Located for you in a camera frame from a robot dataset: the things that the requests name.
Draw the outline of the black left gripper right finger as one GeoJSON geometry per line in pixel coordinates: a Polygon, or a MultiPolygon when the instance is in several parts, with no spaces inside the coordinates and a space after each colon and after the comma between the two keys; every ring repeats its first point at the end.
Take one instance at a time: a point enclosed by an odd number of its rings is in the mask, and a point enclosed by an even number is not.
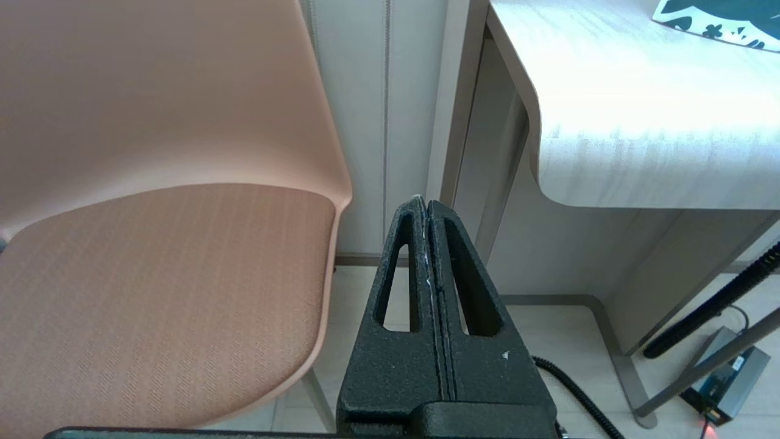
{"type": "Polygon", "coordinates": [[[556,406],[458,214],[428,205],[445,395],[457,402],[556,406]]]}

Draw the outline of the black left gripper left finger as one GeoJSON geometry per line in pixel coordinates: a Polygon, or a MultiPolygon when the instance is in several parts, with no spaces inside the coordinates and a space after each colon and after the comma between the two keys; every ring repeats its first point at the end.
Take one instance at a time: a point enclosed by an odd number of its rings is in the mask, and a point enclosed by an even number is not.
{"type": "Polygon", "coordinates": [[[340,432],[404,432],[422,405],[445,397],[424,199],[396,209],[337,399],[340,432]],[[395,269],[409,252],[409,330],[385,327],[395,269]]]}

